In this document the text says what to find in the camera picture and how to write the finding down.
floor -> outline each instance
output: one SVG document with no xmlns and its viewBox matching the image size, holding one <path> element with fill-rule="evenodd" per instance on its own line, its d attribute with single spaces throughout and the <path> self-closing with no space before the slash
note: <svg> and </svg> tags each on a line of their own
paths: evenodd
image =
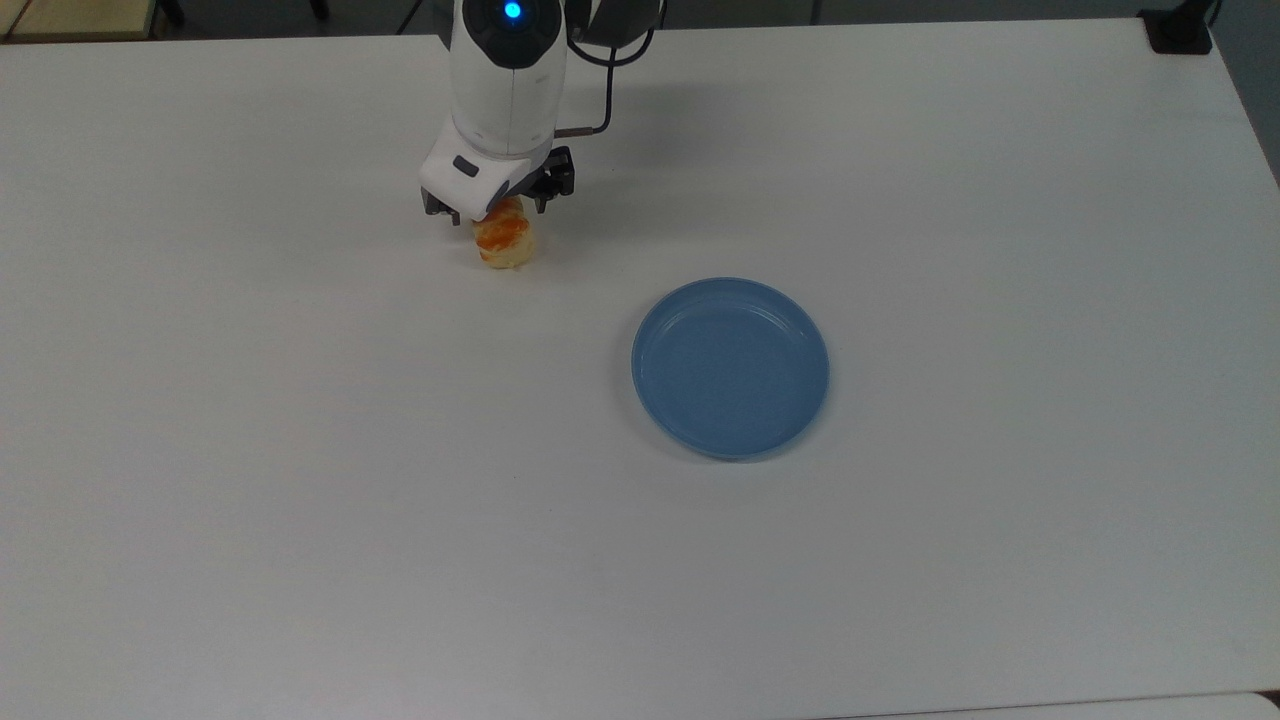
<svg viewBox="0 0 1280 720">
<path fill-rule="evenodd" d="M 320 22 L 307 0 L 180 0 L 182 28 L 166 40 L 392 35 L 413 0 L 330 0 Z M 424 0 L 404 28 L 430 33 L 431 4 Z M 1280 178 L 1280 0 L 1224 0 L 1213 28 L 1272 173 Z M 1133 17 L 1144 6 L 1175 0 L 672 0 L 666 27 L 742 27 L 836 23 L 908 23 L 1048 18 Z"/>
</svg>

plastic plate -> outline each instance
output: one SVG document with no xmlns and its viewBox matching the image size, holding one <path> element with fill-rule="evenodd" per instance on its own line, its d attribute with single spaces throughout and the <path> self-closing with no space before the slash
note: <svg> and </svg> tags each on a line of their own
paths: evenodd
<svg viewBox="0 0 1280 720">
<path fill-rule="evenodd" d="M 822 409 L 827 346 L 781 292 L 741 278 L 676 290 L 640 323 L 631 378 L 671 437 L 730 460 L 776 451 Z"/>
</svg>

black cable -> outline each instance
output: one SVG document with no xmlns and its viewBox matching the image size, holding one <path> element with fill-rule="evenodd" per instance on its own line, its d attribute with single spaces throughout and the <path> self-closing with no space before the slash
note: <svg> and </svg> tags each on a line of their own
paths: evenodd
<svg viewBox="0 0 1280 720">
<path fill-rule="evenodd" d="M 649 32 L 646 32 L 644 36 L 644 44 L 640 45 L 640 49 L 636 50 L 634 55 L 623 58 L 621 60 L 605 60 L 604 58 L 596 58 L 594 55 L 589 55 L 586 50 L 582 50 L 579 46 L 579 44 L 573 41 L 572 37 L 568 38 L 568 49 L 572 50 L 575 55 L 586 60 L 588 63 L 591 63 L 593 65 L 598 65 L 600 68 L 621 68 L 623 65 L 630 65 L 631 63 L 635 63 L 636 60 L 640 59 L 641 55 L 645 54 L 646 50 L 649 50 L 649 44 L 653 42 L 653 33 L 657 28 L 658 28 L 657 24 L 649 28 Z M 614 55 L 617 55 L 617 50 L 614 50 L 609 56 L 612 58 Z"/>
<path fill-rule="evenodd" d="M 408 14 L 404 15 L 404 22 L 401 23 L 401 27 L 399 29 L 396 31 L 396 35 L 404 35 L 404 28 L 408 27 L 408 22 L 413 19 L 413 14 L 417 13 L 417 9 L 421 5 L 422 0 L 413 0 L 413 6 L 408 9 Z"/>
<path fill-rule="evenodd" d="M 609 120 L 613 119 L 613 68 L 617 67 L 613 60 L 617 59 L 617 47 L 609 50 L 609 72 L 604 77 L 604 122 L 600 123 L 600 127 L 591 128 L 591 135 L 600 135 L 602 132 L 609 129 Z"/>
</svg>

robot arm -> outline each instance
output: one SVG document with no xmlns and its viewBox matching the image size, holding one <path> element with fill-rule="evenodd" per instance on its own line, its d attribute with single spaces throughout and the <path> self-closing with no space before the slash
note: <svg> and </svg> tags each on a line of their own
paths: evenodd
<svg viewBox="0 0 1280 720">
<path fill-rule="evenodd" d="M 419 170 L 429 214 L 483 219 L 503 197 L 573 191 L 567 147 L 552 150 L 570 37 L 621 47 L 660 0 L 453 0 L 452 113 Z"/>
</svg>

table surface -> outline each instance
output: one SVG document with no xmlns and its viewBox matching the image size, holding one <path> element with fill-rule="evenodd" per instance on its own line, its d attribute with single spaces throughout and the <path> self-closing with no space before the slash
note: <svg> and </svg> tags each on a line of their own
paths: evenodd
<svg viewBox="0 0 1280 720">
<path fill-rule="evenodd" d="M 659 33 L 517 272 L 430 37 L 0 47 L 0 716 L 799 720 L 1280 685 L 1280 192 L 1137 20 Z M 572 63 L 562 122 L 598 120 Z M 788 452 L 648 419 L 769 283 Z"/>
</svg>

